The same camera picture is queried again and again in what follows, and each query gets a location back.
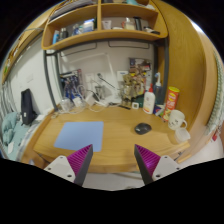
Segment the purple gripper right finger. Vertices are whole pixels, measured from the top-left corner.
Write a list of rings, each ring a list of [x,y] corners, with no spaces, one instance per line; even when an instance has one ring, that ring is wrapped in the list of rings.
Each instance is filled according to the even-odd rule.
[[[145,185],[180,170],[168,155],[159,156],[140,145],[134,146],[134,155]]]

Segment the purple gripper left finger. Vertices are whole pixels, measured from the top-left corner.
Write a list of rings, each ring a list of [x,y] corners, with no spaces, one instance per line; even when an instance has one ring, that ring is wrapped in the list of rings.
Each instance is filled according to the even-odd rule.
[[[58,156],[45,171],[82,186],[93,156],[93,145],[75,151],[69,156]]]

